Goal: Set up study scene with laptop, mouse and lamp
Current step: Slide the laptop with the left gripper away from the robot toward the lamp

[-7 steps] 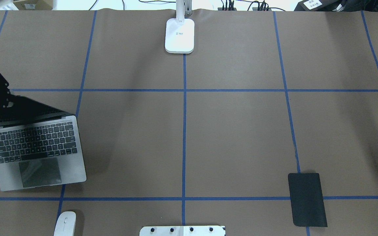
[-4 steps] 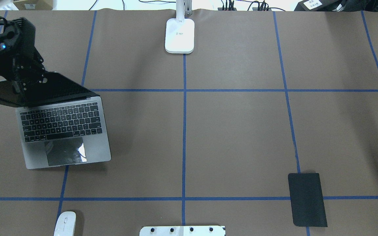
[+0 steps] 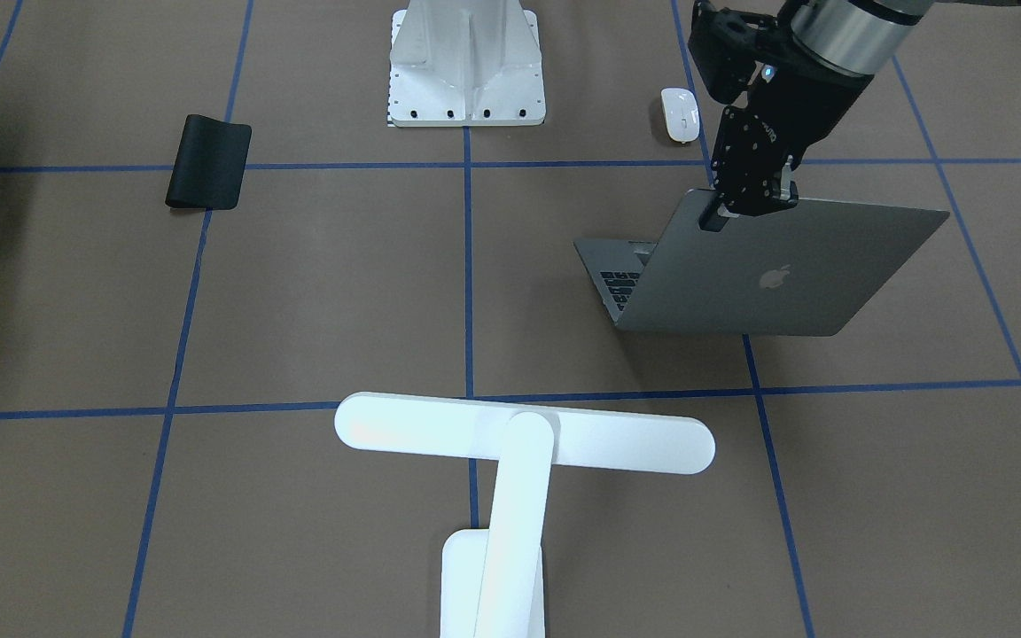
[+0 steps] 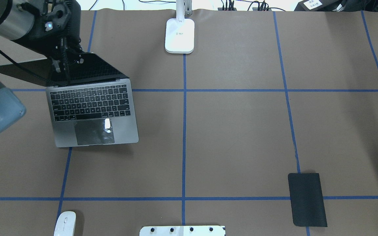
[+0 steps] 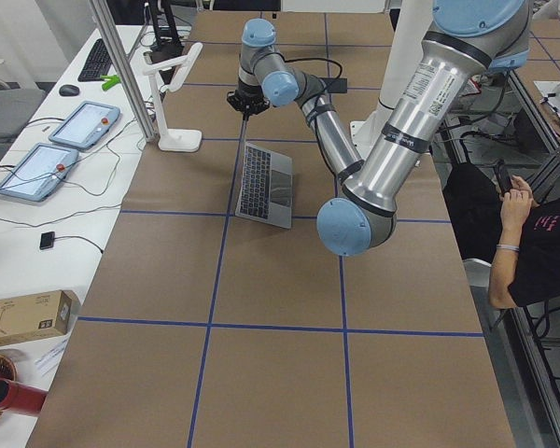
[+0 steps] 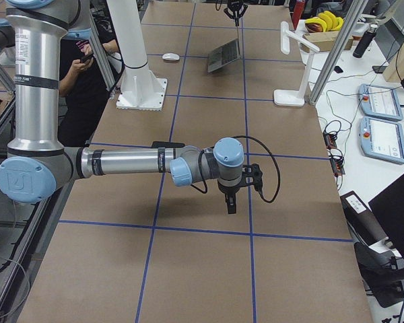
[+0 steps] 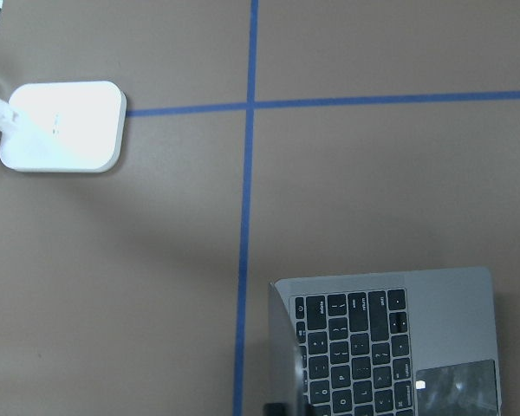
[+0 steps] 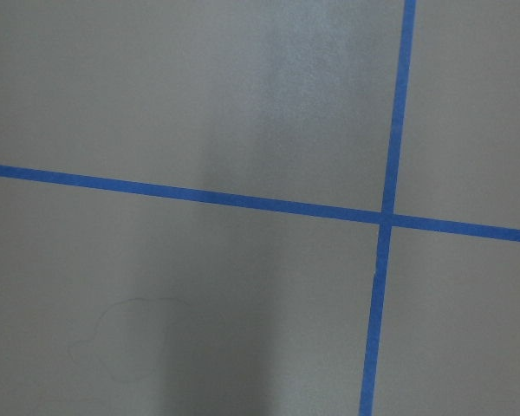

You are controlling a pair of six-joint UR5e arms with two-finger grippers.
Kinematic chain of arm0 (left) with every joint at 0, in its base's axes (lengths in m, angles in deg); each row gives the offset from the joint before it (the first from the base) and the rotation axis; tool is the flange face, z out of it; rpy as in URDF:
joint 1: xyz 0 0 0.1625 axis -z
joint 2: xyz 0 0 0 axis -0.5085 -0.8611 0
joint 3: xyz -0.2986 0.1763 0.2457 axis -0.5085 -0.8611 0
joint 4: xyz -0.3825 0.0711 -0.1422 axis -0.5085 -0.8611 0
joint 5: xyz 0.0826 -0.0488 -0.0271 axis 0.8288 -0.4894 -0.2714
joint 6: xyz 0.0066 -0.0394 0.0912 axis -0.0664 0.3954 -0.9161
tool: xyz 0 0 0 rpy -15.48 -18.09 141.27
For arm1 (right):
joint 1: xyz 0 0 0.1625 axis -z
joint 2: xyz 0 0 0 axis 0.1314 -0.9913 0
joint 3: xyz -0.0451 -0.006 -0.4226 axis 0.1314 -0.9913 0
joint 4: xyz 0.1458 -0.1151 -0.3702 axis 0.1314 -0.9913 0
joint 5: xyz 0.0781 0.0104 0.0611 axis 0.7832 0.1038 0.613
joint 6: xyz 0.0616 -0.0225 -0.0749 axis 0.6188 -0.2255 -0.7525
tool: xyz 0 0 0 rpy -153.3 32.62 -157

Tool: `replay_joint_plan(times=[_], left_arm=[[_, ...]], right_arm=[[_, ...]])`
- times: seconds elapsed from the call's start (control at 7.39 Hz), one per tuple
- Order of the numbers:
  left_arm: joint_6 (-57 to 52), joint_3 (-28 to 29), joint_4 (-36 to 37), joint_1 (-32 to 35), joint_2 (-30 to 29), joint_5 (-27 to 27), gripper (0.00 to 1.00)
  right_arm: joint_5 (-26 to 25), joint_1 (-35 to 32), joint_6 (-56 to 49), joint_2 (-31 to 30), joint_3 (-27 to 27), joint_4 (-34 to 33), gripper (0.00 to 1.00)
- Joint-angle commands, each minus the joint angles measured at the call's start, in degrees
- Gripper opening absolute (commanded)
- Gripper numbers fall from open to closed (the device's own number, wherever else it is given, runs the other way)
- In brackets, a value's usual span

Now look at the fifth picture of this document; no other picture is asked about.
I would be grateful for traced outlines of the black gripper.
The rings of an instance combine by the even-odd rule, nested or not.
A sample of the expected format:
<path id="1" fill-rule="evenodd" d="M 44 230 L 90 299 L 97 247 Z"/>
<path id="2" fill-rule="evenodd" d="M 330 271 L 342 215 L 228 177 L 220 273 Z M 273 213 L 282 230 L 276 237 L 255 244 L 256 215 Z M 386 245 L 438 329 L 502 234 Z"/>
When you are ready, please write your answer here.
<path id="1" fill-rule="evenodd" d="M 244 113 L 242 115 L 242 139 L 246 140 L 248 113 L 261 113 L 270 107 L 270 102 L 262 92 L 248 93 L 240 90 L 229 91 L 226 100 L 234 110 Z"/>

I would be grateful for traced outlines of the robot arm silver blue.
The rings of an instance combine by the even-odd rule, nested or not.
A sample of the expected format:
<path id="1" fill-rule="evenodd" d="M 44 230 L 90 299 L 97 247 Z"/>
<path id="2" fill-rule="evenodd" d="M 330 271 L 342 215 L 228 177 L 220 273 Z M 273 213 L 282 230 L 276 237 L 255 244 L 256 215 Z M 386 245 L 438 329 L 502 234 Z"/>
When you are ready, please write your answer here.
<path id="1" fill-rule="evenodd" d="M 394 45 L 392 54 L 405 61 L 399 68 L 404 85 L 388 117 L 367 121 L 366 155 L 342 125 L 327 83 L 291 67 L 275 48 L 269 21 L 245 23 L 237 87 L 227 99 L 245 116 L 299 106 L 342 190 L 320 208 L 318 235 L 331 252 L 358 255 L 391 236 L 397 193 L 469 79 L 525 63 L 532 16 L 529 1 L 402 2 L 396 34 L 411 44 Z"/>

